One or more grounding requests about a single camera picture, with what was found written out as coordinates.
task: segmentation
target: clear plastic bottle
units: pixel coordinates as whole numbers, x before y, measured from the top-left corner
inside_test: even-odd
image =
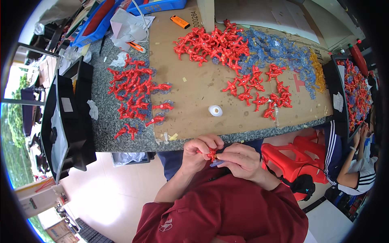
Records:
[[[61,49],[59,52],[58,52],[58,55],[62,56],[63,58],[65,58],[65,60],[69,61],[69,62],[74,62],[75,60],[77,60],[80,56],[81,56],[81,53],[79,52],[76,52],[74,51],[73,49],[69,48],[69,49]]]

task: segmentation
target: blue plastic tray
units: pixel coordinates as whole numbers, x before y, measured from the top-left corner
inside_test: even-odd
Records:
[[[115,14],[115,10],[117,9],[117,7],[120,5],[120,3],[122,1],[123,0],[116,0],[115,1],[115,4],[112,7],[112,9],[103,18],[103,20],[101,20],[101,23],[99,24],[99,26],[97,26],[96,30],[93,33],[91,33],[87,36],[82,36],[82,33],[84,33],[85,28],[88,26],[88,24],[91,21],[91,19],[93,18],[93,16],[96,14],[96,12],[99,10],[99,8],[103,5],[103,3],[105,1],[100,3],[100,5],[94,10],[94,12],[90,15],[88,20],[85,22],[84,26],[82,27],[82,30],[80,30],[77,37],[74,39],[74,42],[70,43],[70,46],[83,47],[84,45],[87,45],[89,43],[92,43],[96,40],[103,38],[103,36],[107,32],[107,29],[111,25],[110,19]]]
[[[183,9],[185,7],[186,0],[162,0],[157,2],[152,2],[139,6],[139,9],[143,14],[149,14],[159,11],[172,10],[172,9]],[[132,13],[135,16],[139,16],[140,13],[136,7],[133,7],[131,3],[127,10],[128,13]]]

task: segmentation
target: small glue container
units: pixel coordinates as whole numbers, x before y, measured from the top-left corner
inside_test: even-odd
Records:
[[[212,116],[221,116],[223,114],[223,111],[218,105],[211,105],[208,108],[208,111],[212,114]]]

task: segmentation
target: granite table top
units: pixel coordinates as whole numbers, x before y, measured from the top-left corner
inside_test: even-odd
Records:
[[[169,141],[168,143],[161,142],[158,144],[155,141],[153,126],[144,128],[141,134],[136,134],[136,139],[131,140],[131,136],[120,136],[114,140],[114,135],[119,131],[125,122],[119,119],[117,109],[120,107],[120,101],[114,95],[108,95],[108,88],[111,86],[109,81],[112,80],[112,74],[107,71],[112,60],[117,59],[117,55],[121,52],[115,47],[108,35],[102,49],[102,54],[99,56],[101,41],[98,40],[91,44],[89,50],[92,52],[91,64],[93,65],[93,84],[92,84],[92,100],[96,102],[99,110],[98,120],[93,121],[94,142],[97,152],[156,152],[156,151],[172,151],[182,150],[184,143],[189,139],[178,139]],[[130,48],[128,53],[131,57],[137,60],[149,59],[149,43],[142,43],[142,47],[146,49],[145,53],[140,53],[137,50]],[[123,68],[113,68],[115,70],[123,70]],[[221,135],[220,137],[226,144],[252,141],[272,136],[277,136],[285,133],[294,132],[306,127],[320,125],[328,121],[330,117],[323,117],[304,124],[296,126],[286,126],[283,128],[266,128],[255,131],[247,131],[241,133],[232,133]]]

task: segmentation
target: red shirt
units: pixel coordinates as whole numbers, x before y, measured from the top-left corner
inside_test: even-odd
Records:
[[[218,178],[222,172],[198,172],[174,203],[146,203],[132,242],[304,242],[308,218],[290,188],[267,191],[232,174]]]

